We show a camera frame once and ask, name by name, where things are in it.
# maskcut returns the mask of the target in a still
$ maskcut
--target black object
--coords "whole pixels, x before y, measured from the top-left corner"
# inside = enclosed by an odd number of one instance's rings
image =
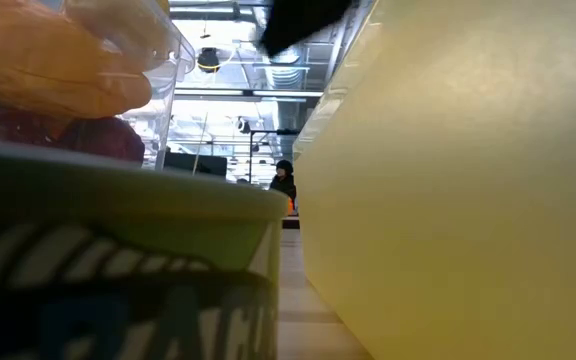
[[[219,71],[219,58],[217,57],[216,48],[203,48],[201,49],[201,54],[197,59],[199,63],[199,68],[205,73],[216,73]]]
[[[181,153],[166,153],[164,168],[192,171],[196,155]],[[228,159],[219,156],[199,156],[197,172],[202,174],[226,177]]]
[[[353,0],[275,0],[261,45],[273,57],[346,13]]]

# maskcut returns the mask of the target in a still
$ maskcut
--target floor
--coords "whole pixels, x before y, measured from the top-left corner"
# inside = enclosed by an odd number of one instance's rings
[[[299,230],[284,230],[278,360],[372,360],[304,274]]]

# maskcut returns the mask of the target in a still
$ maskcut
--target person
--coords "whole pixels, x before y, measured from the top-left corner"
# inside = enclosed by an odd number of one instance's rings
[[[295,209],[295,199],[297,198],[297,187],[295,178],[292,176],[293,167],[290,161],[281,160],[277,163],[277,175],[272,179],[270,188],[282,192],[290,197],[292,209]]]

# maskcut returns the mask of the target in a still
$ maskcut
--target clear plastic box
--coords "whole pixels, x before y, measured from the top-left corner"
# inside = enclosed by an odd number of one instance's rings
[[[156,167],[175,82],[194,66],[168,12],[167,0],[0,0],[0,140]]]

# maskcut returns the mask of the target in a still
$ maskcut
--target yellow wall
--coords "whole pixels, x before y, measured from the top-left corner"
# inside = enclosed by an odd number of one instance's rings
[[[377,360],[576,359],[576,1],[380,0],[295,150]]]

